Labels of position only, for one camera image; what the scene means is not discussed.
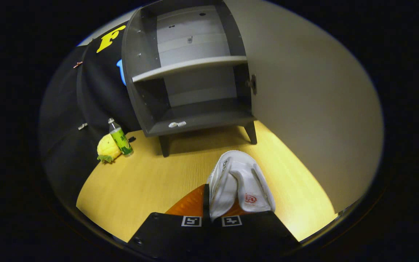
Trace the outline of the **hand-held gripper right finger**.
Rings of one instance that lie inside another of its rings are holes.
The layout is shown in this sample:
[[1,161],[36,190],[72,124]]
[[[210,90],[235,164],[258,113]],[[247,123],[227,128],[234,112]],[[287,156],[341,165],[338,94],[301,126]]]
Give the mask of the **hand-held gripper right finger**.
[[224,215],[211,227],[213,260],[280,260],[300,247],[273,211]]

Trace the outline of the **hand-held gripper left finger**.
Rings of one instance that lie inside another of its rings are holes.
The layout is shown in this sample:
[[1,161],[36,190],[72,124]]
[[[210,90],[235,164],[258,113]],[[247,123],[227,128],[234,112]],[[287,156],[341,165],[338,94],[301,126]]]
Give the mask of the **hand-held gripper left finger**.
[[209,186],[193,189],[165,213],[152,212],[141,224],[128,247],[150,260],[189,260],[204,248],[212,225]]

